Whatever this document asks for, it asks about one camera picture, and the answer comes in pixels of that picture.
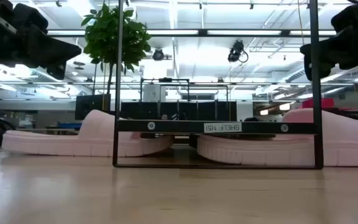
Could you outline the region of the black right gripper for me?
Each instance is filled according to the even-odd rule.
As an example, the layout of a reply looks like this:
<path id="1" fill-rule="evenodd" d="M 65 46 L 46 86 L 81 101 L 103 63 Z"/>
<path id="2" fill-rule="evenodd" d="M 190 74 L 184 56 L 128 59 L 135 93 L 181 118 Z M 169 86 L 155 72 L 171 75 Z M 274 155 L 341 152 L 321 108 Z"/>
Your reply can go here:
<path id="1" fill-rule="evenodd" d="M 331 25 L 335 32 L 300 47 L 308 80 L 313 79 L 313 72 L 319 79 L 329 76 L 336 65 L 341 70 L 358 68 L 358 1 L 336 14 Z"/>

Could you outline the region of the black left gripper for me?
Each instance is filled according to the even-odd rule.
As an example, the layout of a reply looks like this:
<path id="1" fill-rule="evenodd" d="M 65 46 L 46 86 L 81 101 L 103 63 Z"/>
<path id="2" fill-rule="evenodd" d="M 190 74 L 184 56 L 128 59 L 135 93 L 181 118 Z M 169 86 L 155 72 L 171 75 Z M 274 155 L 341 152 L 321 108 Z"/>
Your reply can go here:
<path id="1" fill-rule="evenodd" d="M 48 20 L 37 9 L 0 1 L 0 63 L 42 67 L 57 80 L 64 79 L 67 61 L 81 54 L 81 47 L 60 40 L 72 33 L 47 28 Z"/>

